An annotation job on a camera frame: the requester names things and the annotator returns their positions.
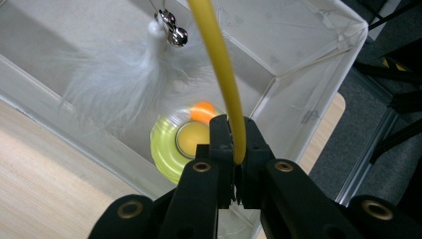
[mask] metal ring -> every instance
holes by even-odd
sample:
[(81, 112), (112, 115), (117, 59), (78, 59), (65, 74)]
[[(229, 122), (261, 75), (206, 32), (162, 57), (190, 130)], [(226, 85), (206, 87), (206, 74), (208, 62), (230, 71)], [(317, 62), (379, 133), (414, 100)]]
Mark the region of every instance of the metal ring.
[(291, 172), (294, 169), (291, 164), (284, 161), (276, 162), (276, 164), (274, 164), (274, 167), (281, 172)]
[(206, 172), (211, 169), (211, 165), (207, 162), (197, 162), (193, 164), (193, 170), (197, 172)]
[(380, 220), (389, 221), (393, 218), (393, 212), (377, 201), (364, 200), (362, 208), (367, 214)]
[(130, 219), (137, 215), (139, 215), (143, 210), (143, 205), (140, 201), (137, 200), (130, 200), (126, 201), (124, 204), (122, 204), (118, 210), (117, 215), (121, 219)]

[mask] gray carpet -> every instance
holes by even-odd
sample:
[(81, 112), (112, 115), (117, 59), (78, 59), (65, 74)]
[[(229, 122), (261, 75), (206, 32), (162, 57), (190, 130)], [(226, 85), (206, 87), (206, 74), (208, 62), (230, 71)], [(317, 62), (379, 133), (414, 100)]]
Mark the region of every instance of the gray carpet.
[[(366, 21), (373, 19), (373, 15), (357, 0), (343, 2)], [(382, 1), (367, 2), (374, 8), (382, 5)], [(402, 0), (399, 7), (408, 2), (409, 0)], [(422, 6), (419, 5), (388, 22), (374, 43), (364, 45), (357, 61), (381, 66), (383, 55), (422, 37), (421, 23)], [(413, 89), (405, 84), (380, 81), (391, 94)], [(310, 174), (311, 179), (331, 199), (337, 198), (387, 110), (385, 98), (380, 98), (373, 89), (357, 79), (355, 74), (346, 77), (339, 92), (345, 98), (346, 110)], [(394, 130), (408, 124), (409, 118), (400, 119)], [(371, 167), (357, 194), (371, 194), (397, 203), (421, 155), (421, 135), (384, 153)]]

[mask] yellow stick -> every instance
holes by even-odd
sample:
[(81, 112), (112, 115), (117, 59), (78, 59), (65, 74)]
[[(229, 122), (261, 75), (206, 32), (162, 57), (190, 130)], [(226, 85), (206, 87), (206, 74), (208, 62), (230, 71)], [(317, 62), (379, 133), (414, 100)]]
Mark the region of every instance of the yellow stick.
[(189, 5), (210, 56), (226, 104), (233, 135), (233, 160), (236, 164), (241, 164), (246, 152), (245, 122), (229, 53), (211, 2), (209, 0), (189, 0)]

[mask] wooden board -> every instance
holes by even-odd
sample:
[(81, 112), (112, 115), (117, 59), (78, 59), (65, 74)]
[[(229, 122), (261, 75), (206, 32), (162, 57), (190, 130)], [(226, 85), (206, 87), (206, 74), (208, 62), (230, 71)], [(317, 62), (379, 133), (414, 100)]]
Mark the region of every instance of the wooden board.
[[(337, 95), (301, 160), (307, 173), (343, 111)], [(0, 141), (0, 238), (87, 238), (114, 200), (136, 193), (3, 102)]]

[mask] storage box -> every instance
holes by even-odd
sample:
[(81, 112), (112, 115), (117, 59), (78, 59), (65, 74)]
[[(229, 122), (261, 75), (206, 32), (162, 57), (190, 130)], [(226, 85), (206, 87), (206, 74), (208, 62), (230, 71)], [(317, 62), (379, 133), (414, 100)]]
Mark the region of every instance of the storage box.
[[(185, 1), (166, 3), (193, 20)], [(235, 65), (243, 113), (254, 119), (276, 157), (298, 162), (367, 35), (366, 23), (340, 1), (215, 0)], [(80, 125), (72, 107), (59, 110), (73, 68), (63, 52), (98, 41), (139, 41), (153, 16), (141, 0), (8, 0), (0, 7), (1, 99), (155, 199), (174, 187), (150, 170), (149, 131), (134, 126), (120, 140)], [(224, 106), (216, 82), (192, 98)], [(219, 235), (251, 238), (259, 212), (233, 206), (220, 213)]]

